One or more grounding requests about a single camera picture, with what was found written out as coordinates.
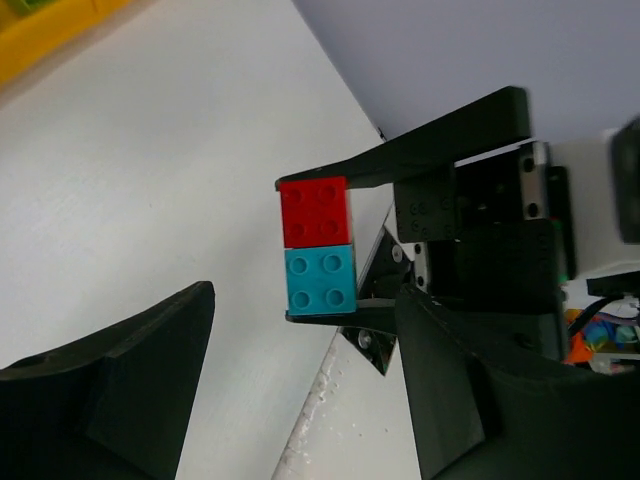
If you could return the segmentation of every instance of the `lego stud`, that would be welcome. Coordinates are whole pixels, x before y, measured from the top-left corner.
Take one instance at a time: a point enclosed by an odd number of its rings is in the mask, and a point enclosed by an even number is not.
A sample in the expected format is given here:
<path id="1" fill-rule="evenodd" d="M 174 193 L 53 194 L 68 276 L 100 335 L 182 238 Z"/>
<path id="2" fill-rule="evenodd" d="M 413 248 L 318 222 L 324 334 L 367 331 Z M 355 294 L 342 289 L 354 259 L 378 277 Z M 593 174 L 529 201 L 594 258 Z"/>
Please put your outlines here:
<path id="1" fill-rule="evenodd" d="M 291 297 L 291 305 L 302 310 L 311 305 L 311 297 L 307 292 L 296 292 Z"/>
<path id="2" fill-rule="evenodd" d="M 308 269 L 309 263 L 302 257 L 296 257 L 289 263 L 289 270 L 295 275 L 303 275 Z"/>
<path id="3" fill-rule="evenodd" d="M 289 205 L 299 205 L 302 203 L 302 192 L 296 189 L 287 190 L 282 194 L 282 198 Z"/>
<path id="4" fill-rule="evenodd" d="M 287 228 L 287 235 L 289 235 L 291 238 L 301 238 L 304 236 L 304 230 L 304 225 L 294 223 L 289 228 Z"/>
<path id="5" fill-rule="evenodd" d="M 336 187 L 333 185 L 327 185 L 318 190 L 318 201 L 325 205 L 333 202 L 338 195 Z"/>
<path id="6" fill-rule="evenodd" d="M 338 230 L 340 230 L 340 226 L 338 225 L 338 222 L 333 220 L 329 220 L 328 222 L 324 222 L 320 225 L 320 233 L 325 237 L 333 237 L 338 233 Z"/>
<path id="7" fill-rule="evenodd" d="M 325 300 L 332 307 L 339 307 L 344 303 L 344 293 L 333 288 L 327 292 Z"/>
<path id="8" fill-rule="evenodd" d="M 322 259 L 322 266 L 328 273 L 335 273 L 342 268 L 342 259 L 338 255 L 327 255 Z"/>

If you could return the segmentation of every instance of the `wire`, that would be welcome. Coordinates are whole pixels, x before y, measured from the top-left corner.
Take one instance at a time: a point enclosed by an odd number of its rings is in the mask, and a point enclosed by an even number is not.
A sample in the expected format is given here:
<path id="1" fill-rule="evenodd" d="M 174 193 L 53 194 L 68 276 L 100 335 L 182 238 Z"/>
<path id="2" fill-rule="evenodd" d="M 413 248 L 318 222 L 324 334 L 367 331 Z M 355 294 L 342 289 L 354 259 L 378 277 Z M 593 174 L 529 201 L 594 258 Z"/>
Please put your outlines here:
<path id="1" fill-rule="evenodd" d="M 610 313 L 600 312 L 597 313 L 594 318 L 613 323 L 614 325 L 624 325 L 627 327 L 640 326 L 640 315 L 637 315 L 635 317 L 619 317 L 617 315 L 611 315 Z"/>
<path id="2" fill-rule="evenodd" d="M 571 325 L 569 325 L 569 338 L 574 337 L 582 331 L 584 327 L 595 317 L 600 310 L 616 300 L 622 300 L 624 296 L 616 295 L 612 297 L 604 297 L 600 300 L 596 300 L 587 308 L 585 308 L 580 315 L 576 317 Z"/>

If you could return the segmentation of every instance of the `red lego brick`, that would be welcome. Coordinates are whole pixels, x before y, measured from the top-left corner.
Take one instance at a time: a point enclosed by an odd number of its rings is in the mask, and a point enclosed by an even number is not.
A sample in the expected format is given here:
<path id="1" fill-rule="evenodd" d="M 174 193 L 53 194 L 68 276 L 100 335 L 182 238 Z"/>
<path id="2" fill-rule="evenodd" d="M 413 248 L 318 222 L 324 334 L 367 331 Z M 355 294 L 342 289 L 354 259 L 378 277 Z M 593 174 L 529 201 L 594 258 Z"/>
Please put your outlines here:
<path id="1" fill-rule="evenodd" d="M 280 185 L 285 248 L 351 243 L 351 211 L 345 177 Z"/>

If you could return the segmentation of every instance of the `stacked lego bricks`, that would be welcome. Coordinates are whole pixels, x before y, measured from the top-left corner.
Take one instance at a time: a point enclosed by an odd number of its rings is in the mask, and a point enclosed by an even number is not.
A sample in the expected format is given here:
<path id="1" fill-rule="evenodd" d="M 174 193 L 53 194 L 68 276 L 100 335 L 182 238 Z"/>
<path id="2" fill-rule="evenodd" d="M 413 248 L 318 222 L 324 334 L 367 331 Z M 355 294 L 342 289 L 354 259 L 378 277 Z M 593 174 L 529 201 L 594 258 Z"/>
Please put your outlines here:
<path id="1" fill-rule="evenodd" d="M 349 191 L 344 177 L 280 185 L 289 315 L 356 311 Z"/>

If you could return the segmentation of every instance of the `white surface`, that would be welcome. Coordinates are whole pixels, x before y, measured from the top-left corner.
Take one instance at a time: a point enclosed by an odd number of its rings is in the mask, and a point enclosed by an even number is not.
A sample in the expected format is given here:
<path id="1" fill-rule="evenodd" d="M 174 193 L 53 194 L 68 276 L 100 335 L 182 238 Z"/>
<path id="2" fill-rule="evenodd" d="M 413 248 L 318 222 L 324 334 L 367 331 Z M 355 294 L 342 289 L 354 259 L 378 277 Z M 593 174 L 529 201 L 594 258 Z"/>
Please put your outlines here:
<path id="1" fill-rule="evenodd" d="M 283 319 L 273 183 L 378 138 L 286 0 L 130 17 L 0 98 L 0 365 L 211 279 L 178 478 L 269 478 L 334 332 Z M 389 201 L 354 195 L 360 264 Z"/>
<path id="2" fill-rule="evenodd" d="M 386 377 L 336 335 L 274 480 L 418 480 L 398 349 Z"/>
<path id="3" fill-rule="evenodd" d="M 388 138 L 512 84 L 554 142 L 640 110 L 638 0 L 294 1 Z"/>

